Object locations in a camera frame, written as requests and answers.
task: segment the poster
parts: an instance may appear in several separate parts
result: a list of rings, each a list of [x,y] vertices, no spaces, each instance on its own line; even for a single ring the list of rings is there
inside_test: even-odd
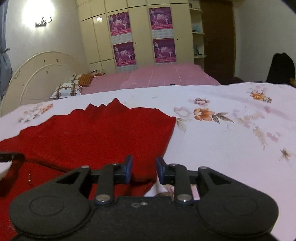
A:
[[[131,25],[128,12],[122,12],[110,15],[108,17],[111,36],[131,33]]]
[[[149,13],[152,30],[173,29],[170,7],[150,8]]]
[[[113,45],[116,67],[136,64],[133,42]]]
[[[176,51],[174,39],[155,39],[153,40],[155,62],[174,63],[176,62]]]

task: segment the bedroom wall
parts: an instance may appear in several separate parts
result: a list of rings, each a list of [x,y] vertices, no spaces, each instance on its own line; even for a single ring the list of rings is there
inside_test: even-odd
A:
[[[233,1],[236,26],[235,77],[265,81],[275,53],[296,63],[296,14],[281,0]]]
[[[54,8],[53,21],[36,28],[31,6],[38,1]],[[13,71],[26,60],[44,51],[60,51],[87,69],[76,0],[10,0],[7,11],[6,42]]]

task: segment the floral bedsheet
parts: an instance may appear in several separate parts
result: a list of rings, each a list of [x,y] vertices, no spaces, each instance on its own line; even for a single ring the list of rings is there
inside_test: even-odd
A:
[[[267,193],[279,206],[272,234],[282,241],[296,237],[296,89],[291,86],[161,86],[27,105],[0,118],[0,141],[53,115],[85,109],[89,103],[108,104],[114,98],[129,108],[158,108],[175,116],[164,160],[191,170],[208,166]]]

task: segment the small object on shelf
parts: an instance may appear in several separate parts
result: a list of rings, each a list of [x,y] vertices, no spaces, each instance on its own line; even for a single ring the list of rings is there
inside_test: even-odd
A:
[[[199,25],[196,26],[195,32],[200,33],[200,26]]]
[[[197,45],[193,45],[193,54],[194,54],[195,56],[200,54],[200,53],[198,52]]]

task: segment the red towel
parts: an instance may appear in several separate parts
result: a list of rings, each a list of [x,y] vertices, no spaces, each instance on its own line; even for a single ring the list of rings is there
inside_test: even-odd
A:
[[[0,182],[0,227],[11,232],[8,206],[20,193],[82,165],[100,169],[105,164],[134,157],[130,185],[116,185],[115,195],[142,196],[155,183],[155,158],[164,154],[175,117],[158,109],[133,108],[114,99],[107,106],[89,105],[69,115],[53,116],[0,142],[0,151],[21,152],[23,165],[14,163]]]

